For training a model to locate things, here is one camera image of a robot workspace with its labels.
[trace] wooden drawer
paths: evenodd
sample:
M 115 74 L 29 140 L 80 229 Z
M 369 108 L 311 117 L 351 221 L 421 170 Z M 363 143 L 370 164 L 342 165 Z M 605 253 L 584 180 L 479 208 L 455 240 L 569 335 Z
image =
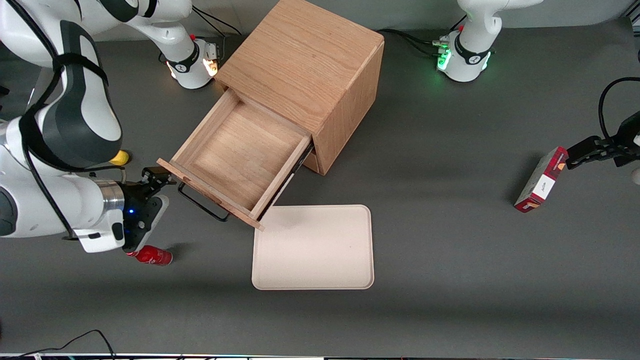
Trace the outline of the wooden drawer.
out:
M 247 224 L 311 151 L 311 134 L 228 89 L 170 161 L 158 163 Z

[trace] beige tray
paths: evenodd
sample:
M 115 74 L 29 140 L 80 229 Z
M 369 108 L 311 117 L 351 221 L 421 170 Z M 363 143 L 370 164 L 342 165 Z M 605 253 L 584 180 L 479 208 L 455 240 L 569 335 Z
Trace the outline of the beige tray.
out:
M 364 290 L 373 284 L 371 213 L 364 205 L 274 206 L 255 230 L 259 290 Z

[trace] black metal handle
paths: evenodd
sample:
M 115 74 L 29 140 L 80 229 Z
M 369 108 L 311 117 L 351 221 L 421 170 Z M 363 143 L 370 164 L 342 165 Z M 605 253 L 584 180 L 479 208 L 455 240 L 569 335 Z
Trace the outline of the black metal handle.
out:
M 184 191 L 182 190 L 184 188 L 184 185 L 186 185 L 186 184 L 185 183 L 180 183 L 180 185 L 178 185 L 178 192 L 180 193 L 180 195 L 182 195 L 185 198 L 187 198 L 188 201 L 191 201 L 195 206 L 198 206 L 202 211 L 204 211 L 207 214 L 211 215 L 217 221 L 226 222 L 229 219 L 229 215 L 230 215 L 229 212 L 227 212 L 227 215 L 225 217 L 221 218 L 218 215 L 214 214 L 211 210 L 205 208 L 201 203 L 197 202 L 194 198 L 192 198 L 189 195 L 185 194 Z

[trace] red box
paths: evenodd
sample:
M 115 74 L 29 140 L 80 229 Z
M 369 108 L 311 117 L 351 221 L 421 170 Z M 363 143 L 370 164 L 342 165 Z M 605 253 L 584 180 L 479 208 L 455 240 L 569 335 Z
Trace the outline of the red box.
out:
M 557 147 L 540 160 L 533 175 L 529 178 L 514 207 L 523 213 L 542 205 L 557 181 L 560 172 L 566 166 L 569 157 L 563 147 Z

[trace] wood grain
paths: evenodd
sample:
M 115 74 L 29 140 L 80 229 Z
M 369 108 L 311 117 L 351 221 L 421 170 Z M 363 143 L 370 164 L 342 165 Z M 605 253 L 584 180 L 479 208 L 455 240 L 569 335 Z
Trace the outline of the wood grain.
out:
M 284 165 L 282 165 L 282 168 L 280 169 L 276 177 L 272 180 L 271 184 L 269 185 L 269 188 L 265 190 L 264 195 L 260 198 L 258 203 L 256 203 L 256 205 L 253 207 L 253 210 L 251 211 L 251 214 L 253 216 L 256 216 L 256 217 L 260 216 L 260 214 L 262 213 L 262 210 L 264 210 L 264 208 L 267 206 L 269 201 L 276 195 L 276 192 L 278 191 L 280 185 L 287 179 L 287 176 L 289 176 L 289 174 L 291 173 L 293 166 L 295 166 L 298 160 L 300 160 L 300 156 L 302 156 L 303 152 L 309 146 L 310 143 L 311 143 L 310 135 L 300 140 L 300 143 L 295 148 L 291 156 L 289 156 L 289 159 L 287 160 L 287 162 Z
M 303 0 L 280 0 L 216 79 L 317 134 L 383 37 Z
M 240 98 L 233 90 L 227 90 L 218 99 L 204 119 L 199 123 L 189 138 L 182 144 L 178 152 L 173 155 L 172 160 L 184 163 L 189 161 L 194 153 L 200 151 L 203 142 L 192 145 L 196 139 L 208 138 L 218 130 L 218 126 L 231 114 Z
M 215 133 L 192 143 L 199 151 L 179 163 L 252 210 L 303 138 L 288 124 L 239 102 Z
M 255 227 L 256 229 L 264 230 L 264 226 L 262 226 L 256 219 L 252 218 L 251 213 L 249 213 L 246 210 L 243 210 L 240 205 L 236 204 L 234 201 L 232 201 L 227 196 L 217 191 L 215 188 L 209 186 L 202 179 L 192 174 L 189 170 L 185 169 L 184 167 L 176 163 L 167 162 L 163 159 L 158 159 L 157 163 L 163 168 L 170 171 L 173 175 L 178 177 L 181 181 L 183 181 L 189 187 L 201 193 L 203 196 L 207 197 L 209 200 L 220 205 L 222 208 L 226 209 L 227 211 L 235 215 L 240 220 Z
M 328 117 L 324 128 L 314 135 L 319 173 L 325 175 L 342 148 L 366 115 L 378 91 L 384 43 L 373 50 L 349 90 Z

